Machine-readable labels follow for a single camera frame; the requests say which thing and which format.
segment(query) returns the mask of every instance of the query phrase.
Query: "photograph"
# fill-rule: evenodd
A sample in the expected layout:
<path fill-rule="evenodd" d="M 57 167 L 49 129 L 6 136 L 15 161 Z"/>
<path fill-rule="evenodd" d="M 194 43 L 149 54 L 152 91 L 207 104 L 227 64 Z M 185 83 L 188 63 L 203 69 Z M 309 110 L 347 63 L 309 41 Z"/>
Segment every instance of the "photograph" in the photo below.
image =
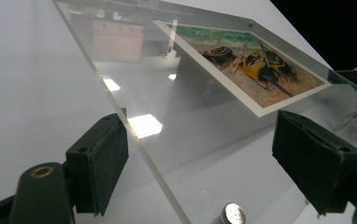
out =
<path fill-rule="evenodd" d="M 155 24 L 258 117 L 331 85 L 253 33 Z"/>

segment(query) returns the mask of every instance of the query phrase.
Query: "photo white border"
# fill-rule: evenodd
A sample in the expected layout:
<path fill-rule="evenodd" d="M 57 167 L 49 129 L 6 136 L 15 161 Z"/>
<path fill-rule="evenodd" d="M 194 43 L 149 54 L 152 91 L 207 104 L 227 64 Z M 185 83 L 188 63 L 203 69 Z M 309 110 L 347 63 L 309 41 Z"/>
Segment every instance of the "photo white border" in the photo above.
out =
<path fill-rule="evenodd" d="M 194 49 L 189 43 L 187 43 L 187 41 L 185 41 L 183 38 L 181 38 L 179 35 L 177 35 L 175 31 L 173 31 L 170 27 L 167 26 L 167 24 L 171 24 L 171 23 L 163 22 L 163 21 L 154 21 L 154 23 L 162 31 L 164 31 L 168 36 L 170 36 L 170 38 L 172 38 L 175 43 L 177 43 L 182 49 L 184 49 L 188 54 L 190 54 L 198 63 L 200 63 L 212 76 L 214 76 L 225 88 L 227 88 L 234 96 L 236 96 L 236 98 L 239 101 L 241 101 L 245 106 L 247 106 L 258 118 L 260 118 L 266 114 L 269 114 L 273 111 L 276 111 L 278 109 L 281 109 L 282 107 L 284 107 L 286 105 L 290 105 L 294 102 L 304 99 L 307 96 L 309 96 L 315 92 L 321 91 L 321 90 L 331 86 L 331 83 L 326 81 L 324 78 L 321 78 L 320 76 L 316 75 L 315 73 L 313 73 L 312 71 L 310 71 L 309 69 L 304 67 L 302 64 L 300 64 L 298 61 L 296 61 L 289 55 L 281 52 L 279 49 L 276 49 L 273 45 L 271 45 L 267 41 L 263 40 L 258 35 L 254 34 L 253 32 L 180 24 L 181 26 L 188 26 L 188 27 L 206 28 L 206 29 L 214 29 L 214 30 L 222 30 L 222 31 L 225 30 L 225 31 L 234 31 L 234 32 L 252 34 L 255 37 L 262 40 L 269 47 L 278 51 L 279 53 L 284 55 L 284 57 L 290 59 L 292 62 L 296 63 L 296 65 L 299 65 L 301 68 L 303 68 L 304 70 L 306 70 L 311 75 L 318 78 L 320 81 L 322 81 L 324 83 L 324 84 L 320 85 L 319 87 L 316 87 L 312 90 L 302 92 L 302 93 L 295 95 L 289 99 L 286 99 L 286 100 L 280 101 L 278 103 L 275 103 L 273 105 L 262 108 L 260 105 L 257 104 L 257 102 L 255 102 L 243 90 L 241 90 L 229 77 L 227 77 L 225 74 L 223 74 L 216 66 L 214 66 L 210 61 L 208 61 L 204 56 L 202 56 L 196 49 Z"/>

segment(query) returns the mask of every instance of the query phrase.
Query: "dark background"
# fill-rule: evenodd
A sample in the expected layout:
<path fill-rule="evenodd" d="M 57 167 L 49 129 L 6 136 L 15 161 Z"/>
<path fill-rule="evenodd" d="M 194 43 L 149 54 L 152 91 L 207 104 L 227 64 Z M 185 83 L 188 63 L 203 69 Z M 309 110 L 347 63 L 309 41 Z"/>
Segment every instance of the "dark background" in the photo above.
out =
<path fill-rule="evenodd" d="M 357 0 L 271 2 L 333 70 L 357 67 Z"/>

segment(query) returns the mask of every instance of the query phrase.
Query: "boat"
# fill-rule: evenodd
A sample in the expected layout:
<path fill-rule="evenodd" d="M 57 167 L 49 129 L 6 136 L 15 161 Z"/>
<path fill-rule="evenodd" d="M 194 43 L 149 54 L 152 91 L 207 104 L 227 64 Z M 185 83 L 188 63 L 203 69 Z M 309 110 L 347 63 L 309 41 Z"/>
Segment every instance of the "boat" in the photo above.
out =
<path fill-rule="evenodd" d="M 208 59 L 211 63 L 217 65 L 224 65 L 233 60 L 235 57 L 231 49 L 221 46 L 211 50 L 204 50 L 199 52 L 202 56 Z"/>

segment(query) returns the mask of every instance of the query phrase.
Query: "white surface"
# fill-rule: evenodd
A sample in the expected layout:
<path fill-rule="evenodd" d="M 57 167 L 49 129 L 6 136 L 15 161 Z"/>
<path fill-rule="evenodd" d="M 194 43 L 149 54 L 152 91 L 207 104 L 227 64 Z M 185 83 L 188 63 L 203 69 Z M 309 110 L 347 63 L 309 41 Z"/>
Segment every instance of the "white surface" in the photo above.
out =
<path fill-rule="evenodd" d="M 0 0 L 0 200 L 15 194 L 25 170 L 65 161 L 65 152 L 111 113 L 53 3 Z M 132 148 L 130 142 L 105 217 L 76 215 L 77 223 L 179 223 Z"/>

